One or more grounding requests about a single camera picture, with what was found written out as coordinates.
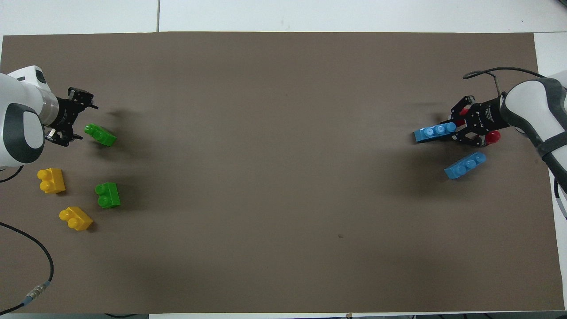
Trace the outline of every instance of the metal connector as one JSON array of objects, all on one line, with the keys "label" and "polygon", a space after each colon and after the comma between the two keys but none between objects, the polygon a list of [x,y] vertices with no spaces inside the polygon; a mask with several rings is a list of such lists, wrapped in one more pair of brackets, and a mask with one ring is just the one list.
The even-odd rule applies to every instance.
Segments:
[{"label": "metal connector", "polygon": [[47,286],[49,286],[49,284],[50,282],[45,282],[41,285],[37,285],[26,295],[26,298],[22,301],[22,303],[24,305],[27,305],[30,302],[34,301],[35,298],[39,297],[39,295],[47,289]]}]

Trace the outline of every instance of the green lego brick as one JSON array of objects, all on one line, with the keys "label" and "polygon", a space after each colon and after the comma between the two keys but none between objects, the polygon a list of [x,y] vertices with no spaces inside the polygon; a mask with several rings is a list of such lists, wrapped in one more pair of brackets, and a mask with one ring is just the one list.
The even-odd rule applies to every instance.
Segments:
[{"label": "green lego brick", "polygon": [[102,145],[112,146],[112,144],[114,144],[114,141],[116,141],[116,136],[112,135],[104,128],[93,123],[85,126],[84,132],[92,136],[92,138],[97,140]]},{"label": "green lego brick", "polygon": [[120,205],[116,183],[99,184],[95,187],[95,193],[99,195],[98,203],[102,208],[112,208]]}]

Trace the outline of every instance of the toy building block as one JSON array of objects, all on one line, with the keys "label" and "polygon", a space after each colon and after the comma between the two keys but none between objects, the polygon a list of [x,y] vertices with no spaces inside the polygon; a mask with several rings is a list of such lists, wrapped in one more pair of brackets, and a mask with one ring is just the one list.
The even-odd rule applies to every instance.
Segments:
[{"label": "toy building block", "polygon": [[443,123],[435,126],[420,128],[413,132],[416,136],[416,142],[423,143],[437,138],[450,135],[457,129],[457,125],[453,122]]},{"label": "toy building block", "polygon": [[46,194],[56,194],[65,190],[63,174],[61,174],[60,169],[39,170],[37,178],[41,179],[39,188]]},{"label": "toy building block", "polygon": [[447,167],[445,169],[445,173],[450,179],[456,179],[463,176],[479,164],[484,163],[485,161],[486,155],[480,152],[474,152],[471,155],[461,159],[457,163],[454,163],[453,165]]},{"label": "toy building block", "polygon": [[95,187],[95,193],[99,195],[98,203],[102,208],[112,208],[120,205],[116,183],[99,184]]},{"label": "toy building block", "polygon": [[59,219],[67,221],[67,226],[75,230],[85,230],[92,224],[92,219],[76,206],[62,210]]},{"label": "toy building block", "polygon": [[84,132],[92,136],[92,138],[97,140],[102,145],[112,146],[112,144],[114,144],[114,141],[116,141],[116,136],[112,135],[110,132],[96,124],[91,123],[85,126]]}]

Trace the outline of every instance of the yellow block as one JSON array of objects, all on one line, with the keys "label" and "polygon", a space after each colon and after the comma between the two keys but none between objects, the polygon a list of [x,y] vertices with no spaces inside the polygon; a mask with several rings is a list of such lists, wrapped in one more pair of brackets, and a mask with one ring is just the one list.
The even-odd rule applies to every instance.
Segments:
[{"label": "yellow block", "polygon": [[61,174],[60,169],[39,170],[37,178],[41,179],[39,188],[46,194],[56,194],[65,190],[63,174]]},{"label": "yellow block", "polygon": [[85,230],[92,224],[92,219],[77,206],[62,210],[59,219],[67,221],[67,226],[75,230]]}]

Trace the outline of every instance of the blue block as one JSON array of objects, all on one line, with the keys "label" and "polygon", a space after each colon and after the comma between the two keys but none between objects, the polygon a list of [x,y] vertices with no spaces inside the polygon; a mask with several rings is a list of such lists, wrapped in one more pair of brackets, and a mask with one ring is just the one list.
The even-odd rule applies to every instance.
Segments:
[{"label": "blue block", "polygon": [[480,152],[474,152],[457,163],[447,167],[445,169],[445,173],[450,179],[456,179],[484,162],[486,162],[486,155]]},{"label": "blue block", "polygon": [[453,122],[443,123],[435,126],[420,128],[413,132],[416,135],[416,142],[427,142],[433,138],[449,135],[457,129]]}]

